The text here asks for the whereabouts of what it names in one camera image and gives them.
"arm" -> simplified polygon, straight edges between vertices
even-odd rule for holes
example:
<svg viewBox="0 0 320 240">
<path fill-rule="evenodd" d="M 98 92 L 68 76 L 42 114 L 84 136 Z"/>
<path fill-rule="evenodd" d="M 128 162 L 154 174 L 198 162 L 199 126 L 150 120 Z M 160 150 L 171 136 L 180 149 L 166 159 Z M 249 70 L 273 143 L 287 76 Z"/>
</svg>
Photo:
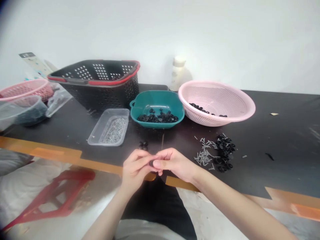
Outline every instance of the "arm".
<svg viewBox="0 0 320 240">
<path fill-rule="evenodd" d="M 171 170 L 186 182 L 195 185 L 250 240 L 282 240 L 297 238 L 256 203 L 195 165 L 176 149 L 157 153 L 153 166 Z"/>
<path fill-rule="evenodd" d="M 151 171 L 157 171 L 149 166 L 149 162 L 154 159 L 157 159 L 157 156 L 152 156 L 143 150 L 134 150 L 131 153 L 123 163 L 122 184 L 118 192 L 82 240 L 111 240 L 113 238 L 130 198 L 140 188 L 144 177 Z"/>
</svg>

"pink colander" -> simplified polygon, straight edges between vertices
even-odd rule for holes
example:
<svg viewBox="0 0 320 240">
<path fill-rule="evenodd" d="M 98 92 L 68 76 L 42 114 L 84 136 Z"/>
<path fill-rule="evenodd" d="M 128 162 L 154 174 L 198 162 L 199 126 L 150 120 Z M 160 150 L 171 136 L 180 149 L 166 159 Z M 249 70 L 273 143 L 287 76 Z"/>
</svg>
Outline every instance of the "pink colander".
<svg viewBox="0 0 320 240">
<path fill-rule="evenodd" d="M 247 94 L 219 82 L 186 82 L 179 89 L 179 99 L 188 118 L 209 127 L 246 120 L 256 111 L 253 100 Z M 203 107 L 210 114 L 196 109 L 190 103 Z M 219 115 L 227 115 L 228 117 L 219 117 Z"/>
<path fill-rule="evenodd" d="M 35 79 L 15 84 L 0 91 L 0 101 L 12 101 L 18 98 L 38 95 L 43 102 L 53 96 L 53 90 L 46 79 Z"/>
</svg>

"person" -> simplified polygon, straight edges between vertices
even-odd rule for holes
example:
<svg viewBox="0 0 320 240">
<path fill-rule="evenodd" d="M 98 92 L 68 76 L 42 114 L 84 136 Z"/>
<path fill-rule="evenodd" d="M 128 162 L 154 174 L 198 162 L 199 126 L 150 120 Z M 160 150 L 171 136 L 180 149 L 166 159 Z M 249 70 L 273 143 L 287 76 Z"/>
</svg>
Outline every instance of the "person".
<svg viewBox="0 0 320 240">
<path fill-rule="evenodd" d="M 297 240 L 263 208 L 174 148 L 156 155 L 143 150 L 130 154 L 123 163 L 118 192 L 83 240 L 197 239 L 176 188 L 160 179 L 163 170 L 170 170 L 197 187 L 248 239 Z M 154 181 L 143 182 L 151 171 L 158 172 L 159 176 Z"/>
</svg>

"white wall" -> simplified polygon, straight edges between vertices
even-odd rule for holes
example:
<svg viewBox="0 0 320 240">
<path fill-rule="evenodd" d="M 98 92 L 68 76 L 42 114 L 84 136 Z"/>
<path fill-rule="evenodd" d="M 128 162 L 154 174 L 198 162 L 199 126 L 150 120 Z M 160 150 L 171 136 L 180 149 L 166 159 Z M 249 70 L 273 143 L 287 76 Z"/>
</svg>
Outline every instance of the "white wall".
<svg viewBox="0 0 320 240">
<path fill-rule="evenodd" d="M 0 88 L 31 72 L 23 52 L 58 68 L 139 60 L 140 83 L 167 85 L 181 54 L 194 79 L 320 94 L 319 0 L 15 0 L 3 12 Z"/>
</svg>

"black table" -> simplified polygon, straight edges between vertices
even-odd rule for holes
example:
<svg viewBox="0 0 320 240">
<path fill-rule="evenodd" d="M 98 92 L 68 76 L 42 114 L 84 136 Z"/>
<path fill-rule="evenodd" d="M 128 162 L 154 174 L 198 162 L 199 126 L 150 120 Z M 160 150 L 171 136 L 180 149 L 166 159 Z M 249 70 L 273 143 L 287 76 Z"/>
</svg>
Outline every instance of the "black table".
<svg viewBox="0 0 320 240">
<path fill-rule="evenodd" d="M 167 90 L 164 85 L 139 86 L 140 92 Z M 174 147 L 194 161 L 193 157 L 201 150 L 199 140 L 202 137 L 215 140 L 217 135 L 225 133 L 238 151 L 230 161 L 233 170 L 226 173 L 210 170 L 219 179 L 241 193 L 263 198 L 270 198 L 264 187 L 320 198 L 320 97 L 244 92 L 256 104 L 256 113 L 246 121 L 210 128 L 185 117 L 180 124 L 164 131 L 145 129 L 130 119 L 124 143 L 119 147 L 87 143 L 100 115 L 87 111 L 74 99 L 52 118 L 33 127 L 16 126 L 4 132 L 3 136 L 81 150 L 83 159 L 122 166 L 139 141 L 147 140 L 152 154 Z"/>
</svg>

